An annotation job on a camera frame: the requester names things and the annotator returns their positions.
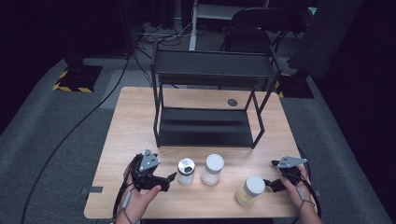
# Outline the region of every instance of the glass jar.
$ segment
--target glass jar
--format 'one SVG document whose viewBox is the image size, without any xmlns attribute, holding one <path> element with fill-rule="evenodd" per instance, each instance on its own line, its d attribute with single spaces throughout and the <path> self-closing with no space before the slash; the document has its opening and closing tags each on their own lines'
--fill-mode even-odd
<svg viewBox="0 0 396 224">
<path fill-rule="evenodd" d="M 191 159 L 185 158 L 178 163 L 178 183 L 188 186 L 194 179 L 195 164 Z"/>
<path fill-rule="evenodd" d="M 201 180 L 208 186 L 219 183 L 219 173 L 224 166 L 224 159 L 218 154 L 211 154 L 206 158 L 205 169 L 202 171 Z"/>
<path fill-rule="evenodd" d="M 243 206 L 251 206 L 264 190 L 264 180 L 257 175 L 251 175 L 245 184 L 236 191 L 235 199 Z"/>
</svg>

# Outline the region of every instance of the white lid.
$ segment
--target white lid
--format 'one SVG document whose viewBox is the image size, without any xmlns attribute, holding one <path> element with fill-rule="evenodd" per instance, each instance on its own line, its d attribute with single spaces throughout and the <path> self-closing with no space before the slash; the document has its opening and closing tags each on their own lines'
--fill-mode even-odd
<svg viewBox="0 0 396 224">
<path fill-rule="evenodd" d="M 195 163 L 192 159 L 184 158 L 178 163 L 177 169 L 181 175 L 192 175 L 195 170 Z"/>
<path fill-rule="evenodd" d="M 212 175 L 220 173 L 223 166 L 224 159 L 218 154 L 211 154 L 206 158 L 206 170 Z"/>
<path fill-rule="evenodd" d="M 265 190 L 265 182 L 258 175 L 251 175 L 245 182 L 245 190 L 250 196 L 258 196 Z"/>
</svg>

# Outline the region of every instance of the gray carpet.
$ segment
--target gray carpet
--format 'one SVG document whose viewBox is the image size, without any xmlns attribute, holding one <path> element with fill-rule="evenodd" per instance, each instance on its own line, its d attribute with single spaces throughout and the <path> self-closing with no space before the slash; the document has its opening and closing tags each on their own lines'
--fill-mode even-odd
<svg viewBox="0 0 396 224">
<path fill-rule="evenodd" d="M 162 48 L 188 49 L 189 41 L 183 37 L 180 45 Z M 197 49 L 217 50 L 221 41 L 222 34 L 206 32 L 198 36 Z M 294 71 L 284 62 L 297 44 L 290 35 L 279 49 L 285 71 L 291 74 Z M 144 47 L 150 55 L 150 46 Z M 136 56 L 148 72 L 149 58 L 139 50 Z M 24 223 L 108 223 L 84 217 L 85 189 L 93 181 L 120 88 L 149 86 L 136 60 L 131 58 L 120 85 L 99 105 L 118 83 L 125 63 L 124 59 L 86 59 L 85 64 L 104 67 L 94 93 L 52 90 L 66 67 L 64 61 L 55 64 L 35 86 L 0 136 L 0 223 L 21 221 L 35 179 L 52 154 L 28 204 Z M 320 194 L 323 221 L 391 223 L 318 89 L 310 78 L 308 83 L 315 99 L 282 98 L 281 103 L 296 143 L 309 160 L 312 184 Z M 292 220 L 277 218 L 274 222 Z"/>
</svg>

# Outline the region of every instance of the hand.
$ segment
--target hand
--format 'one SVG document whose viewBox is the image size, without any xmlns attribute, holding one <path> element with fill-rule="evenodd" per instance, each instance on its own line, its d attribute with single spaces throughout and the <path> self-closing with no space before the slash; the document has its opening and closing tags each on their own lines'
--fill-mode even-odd
<svg viewBox="0 0 396 224">
<path fill-rule="evenodd" d="M 297 166 L 297 168 L 300 170 L 302 178 L 308 181 L 308 178 L 306 177 L 306 170 L 304 169 L 304 167 Z M 288 190 L 290 200 L 297 208 L 299 208 L 303 202 L 301 195 L 297 190 L 297 187 L 301 190 L 301 193 L 304 195 L 304 198 L 307 201 L 311 201 L 311 193 L 309 192 L 308 188 L 302 181 L 298 182 L 297 186 L 292 185 L 291 182 L 285 176 L 280 177 L 280 181 Z"/>
<path fill-rule="evenodd" d="M 298 166 L 298 169 L 301 172 L 302 178 L 309 182 L 306 177 L 306 170 L 302 166 Z M 312 195 L 309 192 L 306 185 L 300 181 L 297 186 L 291 184 L 291 182 L 285 177 L 280 177 L 280 181 L 288 190 L 289 198 L 294 206 L 299 210 L 301 220 L 304 224 L 320 224 L 322 221 L 320 220 L 315 207 L 311 203 Z"/>
<path fill-rule="evenodd" d="M 124 176 L 128 175 L 127 185 L 132 183 L 131 174 L 127 174 L 128 168 L 129 168 L 129 165 L 125 169 L 125 172 L 124 172 Z M 125 207 L 124 212 L 120 212 L 120 210 L 122 209 L 122 204 L 125 200 L 125 197 L 128 194 L 128 192 L 131 190 L 132 190 L 132 195 L 128 202 L 128 205 Z M 132 223 L 135 224 L 145 214 L 146 209 L 149 206 L 149 203 L 157 196 L 157 194 L 160 192 L 160 190 L 161 190 L 161 186 L 156 186 L 156 187 L 152 188 L 146 194 L 142 195 L 137 189 L 134 189 L 134 185 L 129 186 L 124 191 L 124 194 L 122 195 L 122 198 L 120 200 L 119 214 L 117 215 L 116 223 L 117 224 L 123 224 L 123 223 L 131 224 L 130 221 L 128 220 L 128 218 L 129 218 L 132 221 Z"/>
</svg>

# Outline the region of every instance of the black shelf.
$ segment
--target black shelf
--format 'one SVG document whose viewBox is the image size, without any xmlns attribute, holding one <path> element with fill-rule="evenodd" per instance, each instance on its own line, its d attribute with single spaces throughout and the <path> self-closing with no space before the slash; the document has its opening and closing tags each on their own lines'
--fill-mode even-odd
<svg viewBox="0 0 396 224">
<path fill-rule="evenodd" d="M 164 146 L 251 147 L 245 110 L 163 108 L 160 142 Z"/>
<path fill-rule="evenodd" d="M 276 54 L 159 49 L 155 43 L 151 57 L 156 116 L 154 134 L 160 146 L 251 147 L 265 129 L 260 116 L 281 70 Z M 255 90 L 271 79 L 259 104 Z M 170 108 L 163 101 L 163 84 L 250 87 L 244 109 Z M 253 140 L 248 106 L 254 102 L 261 130 Z"/>
</svg>

